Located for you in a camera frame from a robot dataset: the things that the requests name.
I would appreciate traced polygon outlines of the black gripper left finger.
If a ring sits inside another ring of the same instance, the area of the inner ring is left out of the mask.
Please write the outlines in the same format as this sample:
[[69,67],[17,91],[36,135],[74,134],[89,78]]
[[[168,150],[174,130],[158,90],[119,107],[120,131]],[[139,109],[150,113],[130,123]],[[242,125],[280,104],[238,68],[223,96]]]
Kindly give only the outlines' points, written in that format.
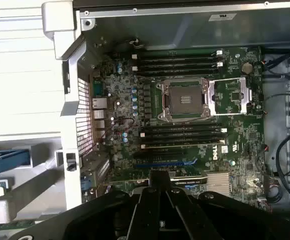
[[111,191],[17,233],[19,240],[156,240],[160,229],[161,172],[132,195]]

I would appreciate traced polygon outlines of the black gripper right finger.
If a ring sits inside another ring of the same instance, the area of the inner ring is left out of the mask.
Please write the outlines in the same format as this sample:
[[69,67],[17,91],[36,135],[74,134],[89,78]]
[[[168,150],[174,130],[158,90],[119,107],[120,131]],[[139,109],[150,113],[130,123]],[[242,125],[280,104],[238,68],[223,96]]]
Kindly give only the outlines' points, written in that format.
[[167,219],[172,227],[160,231],[162,240],[290,240],[290,220],[213,191],[194,198],[173,187],[166,171],[160,189],[176,217]]

